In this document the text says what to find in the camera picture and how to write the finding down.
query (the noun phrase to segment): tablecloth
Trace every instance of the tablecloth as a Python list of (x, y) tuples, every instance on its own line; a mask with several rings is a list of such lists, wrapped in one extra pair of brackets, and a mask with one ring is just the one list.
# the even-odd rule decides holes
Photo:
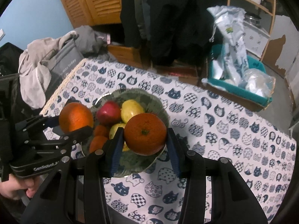
[[(268, 221), (276, 214), (289, 186), (296, 142), (243, 106), (200, 87), (154, 73), (98, 59), (84, 59), (42, 110), (59, 115), (74, 97), (92, 107), (103, 94), (120, 88), (141, 88), (157, 96), (170, 116), (170, 126), (188, 148), (203, 157), (227, 157), (261, 204)], [(48, 139), (57, 139), (52, 129)], [(80, 157), (80, 145), (72, 157)], [(165, 150), (148, 169), (124, 178), (104, 179), (107, 204), (143, 224), (176, 224), (185, 179), (174, 174)], [(207, 177), (205, 222), (211, 216), (211, 182)]]

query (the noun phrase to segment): human hand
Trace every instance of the human hand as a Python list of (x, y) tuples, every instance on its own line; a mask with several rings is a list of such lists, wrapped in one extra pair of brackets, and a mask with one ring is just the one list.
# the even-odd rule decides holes
[(0, 182), (0, 194), (12, 200), (19, 200), (20, 196), (17, 194), (17, 190), (26, 190), (26, 195), (32, 198), (36, 193), (40, 183), (40, 177), (37, 176), (33, 179), (17, 179), (12, 174), (9, 175), (9, 180)]

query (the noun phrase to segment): fruit bowl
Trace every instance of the fruit bowl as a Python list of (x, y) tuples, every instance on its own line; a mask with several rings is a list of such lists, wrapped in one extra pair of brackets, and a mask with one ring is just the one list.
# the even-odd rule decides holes
[[(137, 101), (144, 108), (146, 113), (153, 113), (157, 115), (166, 127), (169, 126), (169, 115), (164, 110), (159, 98), (145, 92), (142, 89), (120, 89), (112, 93), (105, 94), (99, 98), (95, 106), (90, 108), (94, 116), (95, 126), (99, 124), (96, 118), (96, 112), (107, 101), (114, 101), (121, 107), (122, 103), (129, 99)], [(92, 137), (88, 139), (86, 144), (82, 145), (82, 152), (85, 156), (89, 154), (89, 145), (91, 140)], [(146, 170), (155, 161), (155, 159), (161, 155), (162, 151), (163, 149), (150, 156), (138, 155), (131, 150), (123, 151), (120, 158), (119, 168), (114, 174), (114, 177), (124, 177), (132, 173), (140, 173)]]

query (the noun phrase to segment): peeling wall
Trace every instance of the peeling wall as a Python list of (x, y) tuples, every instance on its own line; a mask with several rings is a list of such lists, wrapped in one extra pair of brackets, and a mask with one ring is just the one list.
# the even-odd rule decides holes
[(276, 15), (273, 32), (263, 62), (284, 77), (285, 72), (289, 71), (294, 62), (298, 50), (299, 32), (291, 19), (286, 16)]
[(295, 104), (299, 106), (299, 52), (291, 68), (286, 74), (286, 79), (290, 85), (290, 89), (293, 93)]

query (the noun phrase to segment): white plastic bag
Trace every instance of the white plastic bag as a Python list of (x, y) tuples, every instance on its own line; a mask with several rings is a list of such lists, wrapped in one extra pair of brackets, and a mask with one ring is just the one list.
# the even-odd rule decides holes
[(232, 6), (216, 6), (207, 10), (214, 17), (214, 24), (224, 38), (221, 54), (213, 64), (218, 69), (224, 68), (225, 79), (231, 79), (238, 86), (249, 68), (243, 41), (245, 10)]
[(274, 92), (275, 80), (275, 77), (271, 77), (256, 68), (251, 68), (245, 71), (241, 85), (246, 90), (269, 99)]

